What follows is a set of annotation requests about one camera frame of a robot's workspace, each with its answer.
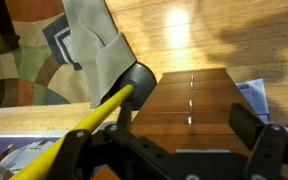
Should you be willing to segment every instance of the patterned rug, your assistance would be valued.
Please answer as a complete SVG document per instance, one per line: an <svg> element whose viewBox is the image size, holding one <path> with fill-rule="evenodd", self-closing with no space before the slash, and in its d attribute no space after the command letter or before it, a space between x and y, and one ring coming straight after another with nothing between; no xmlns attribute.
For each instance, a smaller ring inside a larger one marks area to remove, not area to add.
<svg viewBox="0 0 288 180"><path fill-rule="evenodd" d="M42 30L63 15L61 0L6 0L20 48L0 54L0 107L89 101L83 71L58 64Z"/></svg>

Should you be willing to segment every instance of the wooden floor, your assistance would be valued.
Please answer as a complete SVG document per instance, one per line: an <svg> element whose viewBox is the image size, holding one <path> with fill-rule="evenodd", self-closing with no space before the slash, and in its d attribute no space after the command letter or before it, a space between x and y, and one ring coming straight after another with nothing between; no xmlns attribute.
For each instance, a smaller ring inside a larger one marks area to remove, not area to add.
<svg viewBox="0 0 288 180"><path fill-rule="evenodd" d="M288 125L288 0L106 3L138 60L158 80L164 72L214 67L226 67L235 82L263 78L271 120ZM0 109L0 130L70 129L88 108L89 103Z"/></svg>

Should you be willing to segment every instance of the yellow handle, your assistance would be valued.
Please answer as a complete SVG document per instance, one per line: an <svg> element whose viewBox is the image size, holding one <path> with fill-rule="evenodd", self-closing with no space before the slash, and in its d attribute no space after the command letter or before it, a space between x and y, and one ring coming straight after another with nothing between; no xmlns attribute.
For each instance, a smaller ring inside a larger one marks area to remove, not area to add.
<svg viewBox="0 0 288 180"><path fill-rule="evenodd" d="M90 131L90 133L92 133L103 122L103 120L105 120L105 118L107 118L123 101L125 101L126 98L132 94L132 92L133 86L126 85L104 104L96 108L88 117L77 124L72 130L87 129ZM20 172L15 174L11 179L46 179L56 154L63 143L64 137L65 136L57 140L51 147L49 147Z"/></svg>

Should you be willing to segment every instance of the gray cloth bag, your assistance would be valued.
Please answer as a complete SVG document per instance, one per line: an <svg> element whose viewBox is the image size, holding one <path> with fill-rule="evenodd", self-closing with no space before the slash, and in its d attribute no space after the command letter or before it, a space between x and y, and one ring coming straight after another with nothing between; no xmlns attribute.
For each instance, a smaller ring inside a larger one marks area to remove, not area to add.
<svg viewBox="0 0 288 180"><path fill-rule="evenodd" d="M63 4L95 108L136 58L103 0L63 0Z"/></svg>

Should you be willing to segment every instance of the white paper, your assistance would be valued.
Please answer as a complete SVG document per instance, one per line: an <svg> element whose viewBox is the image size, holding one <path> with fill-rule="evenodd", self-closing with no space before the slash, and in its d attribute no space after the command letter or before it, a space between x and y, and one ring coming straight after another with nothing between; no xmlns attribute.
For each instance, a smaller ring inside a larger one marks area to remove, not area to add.
<svg viewBox="0 0 288 180"><path fill-rule="evenodd" d="M246 100L251 104L259 118L264 122L269 122L269 110L266 100L263 79L255 79L246 82L236 83Z"/></svg>

